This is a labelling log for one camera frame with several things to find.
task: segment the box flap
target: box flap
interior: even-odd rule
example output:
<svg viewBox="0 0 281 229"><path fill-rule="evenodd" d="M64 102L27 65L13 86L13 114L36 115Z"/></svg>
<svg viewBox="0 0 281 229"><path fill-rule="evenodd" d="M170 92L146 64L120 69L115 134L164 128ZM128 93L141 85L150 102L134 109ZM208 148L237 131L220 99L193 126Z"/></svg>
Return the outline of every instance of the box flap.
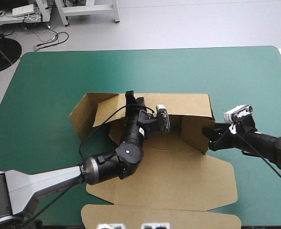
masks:
<svg viewBox="0 0 281 229"><path fill-rule="evenodd" d="M69 116L79 139L85 139L92 129L98 104L117 95L115 93L86 93L83 96Z"/></svg>
<svg viewBox="0 0 281 229"><path fill-rule="evenodd" d="M86 205L81 217L87 229L94 229L100 223L124 223L127 229L140 229L148 222L168 222L172 229L241 228L240 219L234 215L120 205Z"/></svg>
<svg viewBox="0 0 281 229"><path fill-rule="evenodd" d="M196 211L238 198L232 165L199 151L145 150L133 176L87 185L87 191L117 205Z"/></svg>
<svg viewBox="0 0 281 229"><path fill-rule="evenodd" d="M213 118L208 94L139 94L134 96L144 97L147 107L155 109L157 104L164 104L169 115L192 115ZM103 101L98 105L95 123L98 126L112 113L126 104L125 94L119 94L116 98ZM119 111L108 122L125 116L125 109Z"/></svg>

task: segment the black cable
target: black cable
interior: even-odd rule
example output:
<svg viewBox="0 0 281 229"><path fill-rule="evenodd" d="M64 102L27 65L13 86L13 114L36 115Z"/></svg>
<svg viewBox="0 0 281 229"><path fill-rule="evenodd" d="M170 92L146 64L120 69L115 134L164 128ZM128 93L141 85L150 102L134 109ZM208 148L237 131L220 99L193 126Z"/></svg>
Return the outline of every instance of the black cable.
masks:
<svg viewBox="0 0 281 229"><path fill-rule="evenodd" d="M59 43L56 43L56 44L50 44L50 45L46 45L46 46L43 46L43 47L40 47L39 48L39 50L40 49L45 49L45 48L48 48L48 47L51 47L51 46L56 46L56 45L58 45L58 44L62 44L62 43L64 43L64 42L66 42L68 39L69 39L69 34L67 33L67 32L58 32L57 33L57 38L55 39L55 40L53 40L53 41L50 41L50 42L46 42L46 43L42 43L42 44L39 44L39 45L36 45L37 47L38 46L41 46L41 45L44 45L44 44L48 44L48 43L52 43L52 42L55 42L56 40L58 40L58 36L59 36L59 34L61 34L61 33L65 33L66 35L67 35L67 38L65 39L65 40L63 40L63 41L61 41L61 42L59 42Z"/></svg>
<svg viewBox="0 0 281 229"><path fill-rule="evenodd" d="M255 153L262 158L262 160L281 178L281 174L272 166L272 164L265 159L250 143L248 143L243 137L241 137L238 133L236 135L243 141L245 142Z"/></svg>
<svg viewBox="0 0 281 229"><path fill-rule="evenodd" d="M75 180L71 182L71 184L59 195L56 196L55 199L53 199L50 203L48 203L44 208L42 208L37 214L35 214L33 217L25 221L24 223L21 224L21 226L18 229L21 229L28 225L30 222L32 222L36 217L38 217L42 212L44 212L49 206L51 206L53 203L55 203L60 197L62 197L71 187L77 184L78 180L81 178L81 175L78 176Z"/></svg>
<svg viewBox="0 0 281 229"><path fill-rule="evenodd" d="M142 106L142 105L137 105L137 104L129 104L129 105L125 105L125 106L122 106L121 108L119 108L117 111L115 111L113 114L111 114L102 124L100 124L98 127L96 127L93 131L91 131L89 133L89 135L81 141L80 145L79 145L79 154L81 156L81 159L82 159L82 165L83 165L83 169L86 170L86 167L85 167L85 161L84 161L84 156L82 154L82 145L86 142L86 140L88 140L94 133L95 131L97 131L102 125L104 125L107 121L109 121L117 112L119 112L120 110L122 110L123 108L125 107L141 107L141 108L145 108L145 109L148 109L150 111L152 111L152 113L154 113L154 110L151 109L150 107L147 107L147 106Z"/></svg>

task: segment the cardboard box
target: cardboard box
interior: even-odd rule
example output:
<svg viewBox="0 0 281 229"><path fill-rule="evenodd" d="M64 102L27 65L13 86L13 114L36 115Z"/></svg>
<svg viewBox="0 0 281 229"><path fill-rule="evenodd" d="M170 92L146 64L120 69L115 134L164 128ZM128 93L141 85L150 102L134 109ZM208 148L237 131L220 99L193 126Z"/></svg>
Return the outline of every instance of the cardboard box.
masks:
<svg viewBox="0 0 281 229"><path fill-rule="evenodd" d="M171 228L240 228L238 217L207 210L237 201L230 163L203 154L208 139L202 128L214 125L207 94L135 94L145 104L167 107L170 134L151 135L144 142L144 158L133 176L89 186L92 195L114 205L86 205L81 216L86 228L99 223L124 223L129 229L144 222L169 222ZM124 94L87 93L70 114L80 139L125 105ZM125 110L109 122L110 138L119 143Z"/></svg>

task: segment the black round base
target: black round base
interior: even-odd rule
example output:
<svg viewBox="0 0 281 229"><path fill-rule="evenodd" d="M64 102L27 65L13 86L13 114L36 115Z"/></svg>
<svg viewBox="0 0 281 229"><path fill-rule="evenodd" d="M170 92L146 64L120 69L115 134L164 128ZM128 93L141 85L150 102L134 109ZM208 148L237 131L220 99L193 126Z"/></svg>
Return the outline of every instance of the black round base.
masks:
<svg viewBox="0 0 281 229"><path fill-rule="evenodd" d="M9 38L0 38L0 49L12 63L20 58L22 52L19 42ZM10 66L11 64L0 53L0 71Z"/></svg>

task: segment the white cable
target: white cable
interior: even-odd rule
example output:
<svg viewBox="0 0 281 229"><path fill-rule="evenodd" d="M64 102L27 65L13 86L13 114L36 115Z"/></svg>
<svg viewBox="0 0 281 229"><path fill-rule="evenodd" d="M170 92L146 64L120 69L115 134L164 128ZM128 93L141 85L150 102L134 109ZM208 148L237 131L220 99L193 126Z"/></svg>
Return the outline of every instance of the white cable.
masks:
<svg viewBox="0 0 281 229"><path fill-rule="evenodd" d="M37 34L35 31L33 31L33 30L27 30L27 31L30 31L30 32L34 33L34 34L39 38L39 40L40 40L42 43L46 43L46 42L49 42L49 41L55 39L55 36L54 36L54 37L52 37L52 38L50 38L50 39L44 41L44 40L42 40L42 38L39 36L39 34Z"/></svg>

